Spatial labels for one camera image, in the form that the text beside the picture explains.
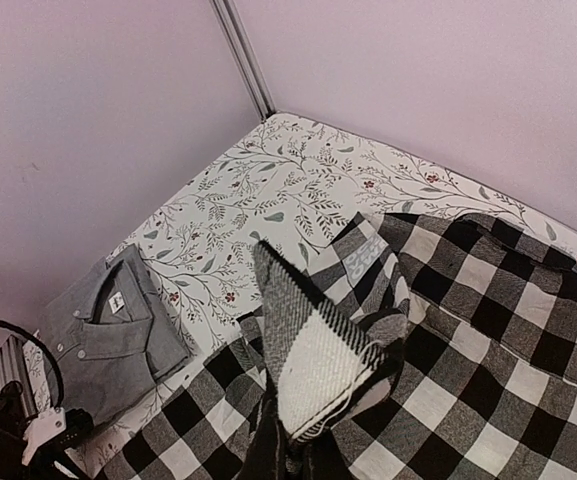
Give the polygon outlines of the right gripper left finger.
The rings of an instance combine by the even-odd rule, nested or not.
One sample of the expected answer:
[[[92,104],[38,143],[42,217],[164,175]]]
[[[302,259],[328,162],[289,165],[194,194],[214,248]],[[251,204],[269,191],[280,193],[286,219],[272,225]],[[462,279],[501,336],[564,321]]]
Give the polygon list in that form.
[[[278,417],[277,402],[268,399],[260,412],[257,430],[246,453],[240,480],[284,480],[286,437]]]

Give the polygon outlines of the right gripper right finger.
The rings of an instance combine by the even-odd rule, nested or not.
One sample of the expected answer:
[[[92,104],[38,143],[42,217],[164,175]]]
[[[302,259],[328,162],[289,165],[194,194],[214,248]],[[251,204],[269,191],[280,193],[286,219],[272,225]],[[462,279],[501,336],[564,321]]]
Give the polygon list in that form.
[[[334,439],[317,439],[304,450],[302,478],[305,480],[352,480]]]

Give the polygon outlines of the black white plaid shirt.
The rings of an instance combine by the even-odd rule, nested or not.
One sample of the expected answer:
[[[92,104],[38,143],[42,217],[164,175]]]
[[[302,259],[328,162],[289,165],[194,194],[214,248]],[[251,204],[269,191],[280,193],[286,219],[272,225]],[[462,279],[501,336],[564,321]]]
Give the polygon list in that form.
[[[479,214],[356,216],[309,269],[403,369],[312,479],[577,479],[577,256]]]

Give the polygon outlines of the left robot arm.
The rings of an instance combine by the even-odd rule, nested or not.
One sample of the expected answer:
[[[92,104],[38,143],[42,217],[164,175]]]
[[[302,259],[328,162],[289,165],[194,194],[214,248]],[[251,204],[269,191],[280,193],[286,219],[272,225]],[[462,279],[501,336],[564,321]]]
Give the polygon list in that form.
[[[93,429],[81,410],[50,408],[25,415],[23,389],[12,381],[0,392],[0,479],[87,479],[67,450]]]

